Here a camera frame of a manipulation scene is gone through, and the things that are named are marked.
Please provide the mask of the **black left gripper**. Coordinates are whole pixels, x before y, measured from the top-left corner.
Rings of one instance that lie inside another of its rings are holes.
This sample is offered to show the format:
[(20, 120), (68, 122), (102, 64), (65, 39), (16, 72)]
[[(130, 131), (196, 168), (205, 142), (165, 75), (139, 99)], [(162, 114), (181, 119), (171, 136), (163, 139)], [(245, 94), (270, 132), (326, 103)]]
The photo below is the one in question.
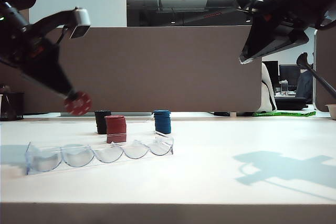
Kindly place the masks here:
[(45, 36), (50, 31), (60, 25), (73, 25), (73, 13), (73, 10), (61, 11), (31, 24), (17, 10), (2, 10), (1, 63), (20, 67), (29, 79), (65, 99), (75, 100), (78, 97), (76, 90), (58, 61), (59, 48), (43, 50), (47, 45)]

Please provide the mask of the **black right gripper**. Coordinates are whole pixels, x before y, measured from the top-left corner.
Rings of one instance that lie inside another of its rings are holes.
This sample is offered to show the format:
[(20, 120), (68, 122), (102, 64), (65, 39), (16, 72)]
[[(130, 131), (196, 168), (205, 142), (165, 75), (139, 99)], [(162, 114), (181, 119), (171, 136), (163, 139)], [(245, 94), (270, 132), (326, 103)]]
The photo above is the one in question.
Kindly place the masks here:
[[(236, 0), (252, 27), (240, 53), (242, 63), (301, 46), (309, 41), (310, 0)], [(275, 32), (290, 31), (287, 35)]]

